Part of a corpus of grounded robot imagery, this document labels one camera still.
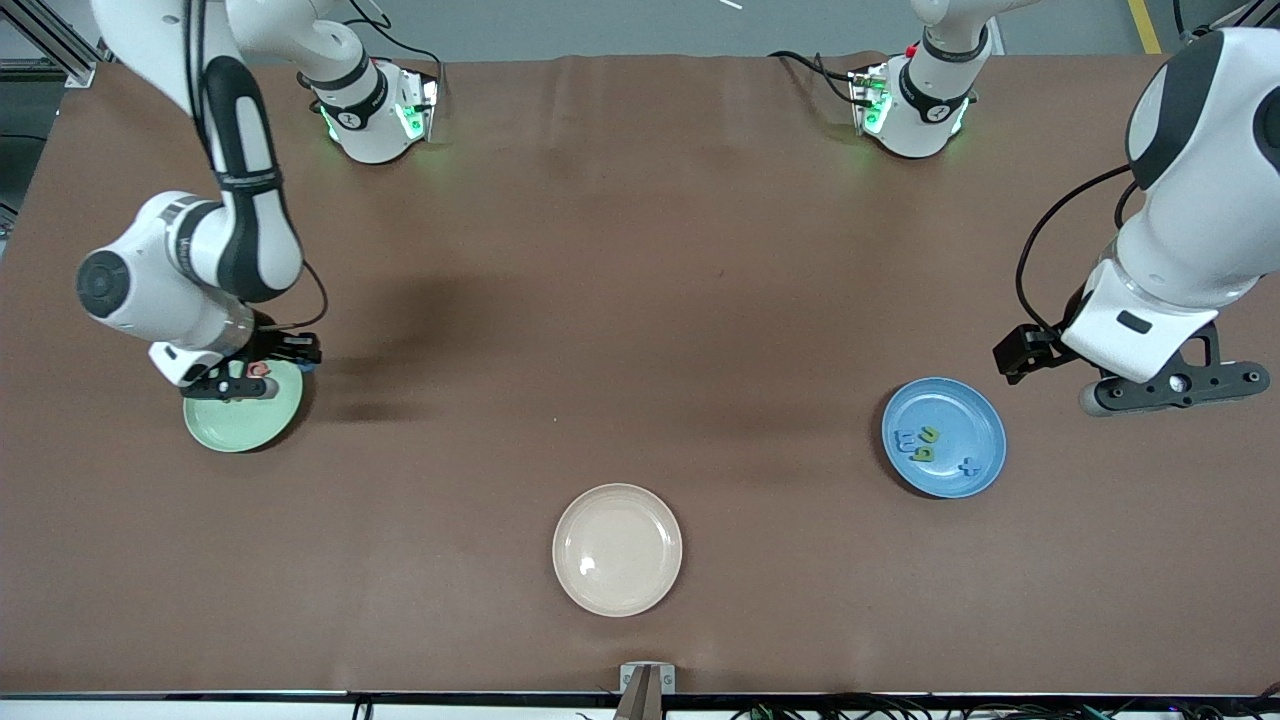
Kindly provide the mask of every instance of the table surface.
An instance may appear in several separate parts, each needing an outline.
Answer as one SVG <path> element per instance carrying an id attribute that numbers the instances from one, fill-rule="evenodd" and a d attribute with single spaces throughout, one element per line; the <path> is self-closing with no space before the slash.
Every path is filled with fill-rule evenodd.
<path id="1" fill-rule="evenodd" d="M 361 167 L 260 68 L 333 311 L 306 421 L 218 455 L 146 346 L 72 279 L 151 195 L 212 193 L 189 124 L 119 67 L 68 95 L 0 269 L 0 689 L 1256 692 L 1280 665 L 1280 392 L 1098 420 L 1096 378 L 1010 388 L 1012 272 L 1065 191 L 1124 161 L 1155 58 L 998 58 L 941 156 L 854 137 L 764 59 L 449 69 L 440 143 Z M 1114 181 L 1046 231 L 1061 307 Z M 306 283 L 269 306 L 308 315 Z M 1280 283 L 1221 320 L 1280 366 Z M 879 450 L 895 388 L 987 395 L 1009 462 L 918 497 Z M 582 491 L 662 496 L 671 594 L 605 619 L 550 538 Z"/>

